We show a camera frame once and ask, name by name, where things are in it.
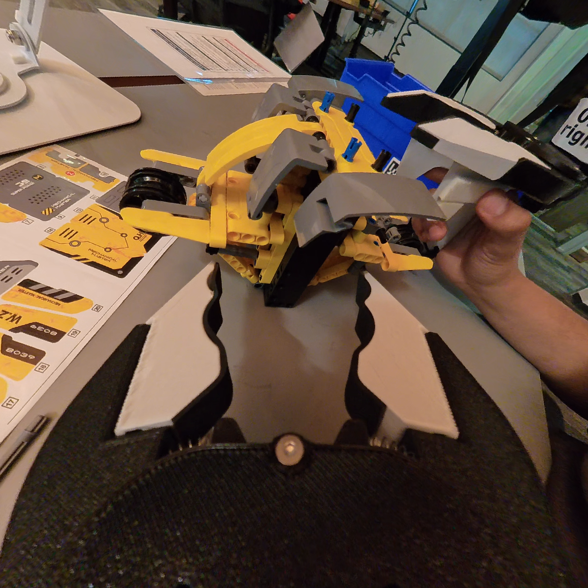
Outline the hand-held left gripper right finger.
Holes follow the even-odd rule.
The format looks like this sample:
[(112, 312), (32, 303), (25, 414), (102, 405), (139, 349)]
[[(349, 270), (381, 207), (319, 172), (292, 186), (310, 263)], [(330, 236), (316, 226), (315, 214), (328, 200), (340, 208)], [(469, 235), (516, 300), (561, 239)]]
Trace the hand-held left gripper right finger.
[(368, 273), (359, 275), (356, 303), (360, 345), (345, 387), (350, 417), (362, 420), (371, 437), (400, 440), (413, 429), (457, 439), (428, 330)]

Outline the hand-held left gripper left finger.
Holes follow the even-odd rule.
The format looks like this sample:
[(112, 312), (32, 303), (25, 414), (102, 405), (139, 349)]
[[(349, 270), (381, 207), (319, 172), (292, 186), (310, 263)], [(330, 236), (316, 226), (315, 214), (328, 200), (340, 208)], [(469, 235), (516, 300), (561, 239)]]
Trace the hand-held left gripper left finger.
[(165, 429), (172, 443), (197, 442), (229, 408), (233, 387), (222, 324), (221, 272), (202, 269), (148, 321), (116, 437)]

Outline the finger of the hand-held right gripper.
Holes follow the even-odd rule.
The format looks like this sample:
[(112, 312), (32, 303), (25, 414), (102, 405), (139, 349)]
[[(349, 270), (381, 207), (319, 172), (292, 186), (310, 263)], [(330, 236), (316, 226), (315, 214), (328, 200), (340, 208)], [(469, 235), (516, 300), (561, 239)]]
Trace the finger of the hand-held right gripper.
[(497, 132), (497, 124), (459, 102), (425, 90), (396, 92), (385, 96), (381, 106), (415, 124), (459, 118), (476, 127)]
[(410, 177), (448, 168), (435, 198), (474, 204), (495, 187), (516, 189), (531, 200), (531, 211), (579, 193), (579, 166), (525, 130), (507, 122), (496, 133), (459, 119), (417, 125), (411, 132)]

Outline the yellow grey brick toy model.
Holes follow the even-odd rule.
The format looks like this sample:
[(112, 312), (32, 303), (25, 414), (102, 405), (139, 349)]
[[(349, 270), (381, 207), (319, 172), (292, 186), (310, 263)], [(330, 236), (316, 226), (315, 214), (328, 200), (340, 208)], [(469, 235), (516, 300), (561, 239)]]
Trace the yellow grey brick toy model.
[(355, 125), (349, 85), (295, 76), (273, 84), (252, 122), (205, 161), (146, 150), (155, 167), (132, 173), (120, 212), (151, 233), (204, 243), (261, 287), (266, 306), (292, 307), (309, 285), (365, 264), (428, 270), (433, 255), (412, 217), (443, 218), (420, 181), (382, 172)]

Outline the person's right forearm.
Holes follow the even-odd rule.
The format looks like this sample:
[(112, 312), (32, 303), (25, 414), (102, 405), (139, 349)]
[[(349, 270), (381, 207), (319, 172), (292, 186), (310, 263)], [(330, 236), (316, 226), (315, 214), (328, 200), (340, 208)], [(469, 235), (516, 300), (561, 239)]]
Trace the person's right forearm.
[(518, 270), (470, 297), (550, 390), (587, 416), (587, 320)]

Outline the person's right hand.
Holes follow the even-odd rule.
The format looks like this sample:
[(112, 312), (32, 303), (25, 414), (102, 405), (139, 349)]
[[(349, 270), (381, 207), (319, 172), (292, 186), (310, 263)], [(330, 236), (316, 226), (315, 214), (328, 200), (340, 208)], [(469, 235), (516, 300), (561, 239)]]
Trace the person's right hand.
[(498, 308), (507, 287), (520, 282), (518, 258), (530, 213), (513, 200), (515, 192), (492, 189), (482, 195), (474, 217), (437, 254), (435, 266), (480, 313)]

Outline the blue plastic bin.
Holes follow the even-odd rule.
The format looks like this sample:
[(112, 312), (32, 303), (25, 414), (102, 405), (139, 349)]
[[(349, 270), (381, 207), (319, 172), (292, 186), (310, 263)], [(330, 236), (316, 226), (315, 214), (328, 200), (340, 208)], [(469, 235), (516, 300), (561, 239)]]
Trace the blue plastic bin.
[(364, 101), (355, 118), (355, 127), (364, 137), (374, 157), (383, 150), (391, 157), (386, 161), (384, 173), (395, 174), (410, 142), (415, 122), (381, 106), (390, 93), (427, 90), (430, 88), (410, 75), (394, 71), (392, 62), (347, 58), (341, 81), (354, 86)]

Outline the yellow black sticker sheet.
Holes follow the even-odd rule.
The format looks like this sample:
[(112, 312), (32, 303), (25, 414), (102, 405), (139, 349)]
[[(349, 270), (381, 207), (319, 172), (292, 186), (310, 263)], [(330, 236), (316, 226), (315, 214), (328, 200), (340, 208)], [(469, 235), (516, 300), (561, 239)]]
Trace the yellow black sticker sheet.
[(126, 177), (52, 145), (1, 166), (1, 441), (174, 238), (119, 213)]

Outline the blank white card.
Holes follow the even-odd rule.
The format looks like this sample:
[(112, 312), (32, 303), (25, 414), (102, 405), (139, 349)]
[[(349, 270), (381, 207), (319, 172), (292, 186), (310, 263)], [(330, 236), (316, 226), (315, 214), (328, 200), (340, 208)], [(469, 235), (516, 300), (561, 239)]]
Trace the blank white card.
[(312, 4), (308, 3), (276, 37), (274, 46), (287, 70), (293, 73), (324, 40)]

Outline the grey black pen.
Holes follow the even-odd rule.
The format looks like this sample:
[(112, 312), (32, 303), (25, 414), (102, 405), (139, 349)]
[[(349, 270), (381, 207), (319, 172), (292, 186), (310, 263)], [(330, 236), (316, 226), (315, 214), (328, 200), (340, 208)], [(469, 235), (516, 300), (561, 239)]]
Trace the grey black pen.
[(51, 418), (46, 415), (38, 415), (19, 435), (15, 444), (1, 456), (1, 481), (8, 475), (11, 468), (27, 451), (27, 448), (36, 440), (45, 429)]

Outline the white metal stand base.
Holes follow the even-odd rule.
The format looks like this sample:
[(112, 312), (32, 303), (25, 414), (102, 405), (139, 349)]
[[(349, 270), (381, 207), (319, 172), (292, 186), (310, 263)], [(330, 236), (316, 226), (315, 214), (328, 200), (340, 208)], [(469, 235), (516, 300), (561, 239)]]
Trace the white metal stand base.
[(1, 155), (136, 122), (139, 108), (40, 41), (46, 1), (1, 29)]

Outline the black metal frame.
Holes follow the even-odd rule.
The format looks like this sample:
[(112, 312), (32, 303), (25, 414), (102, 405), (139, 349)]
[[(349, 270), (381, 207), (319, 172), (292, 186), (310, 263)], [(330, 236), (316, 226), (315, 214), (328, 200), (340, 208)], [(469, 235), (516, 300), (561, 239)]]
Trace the black metal frame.
[(464, 84), (469, 88), (485, 60), (525, 3), (525, 1), (497, 2), (459, 59), (437, 87), (438, 94), (454, 98)]

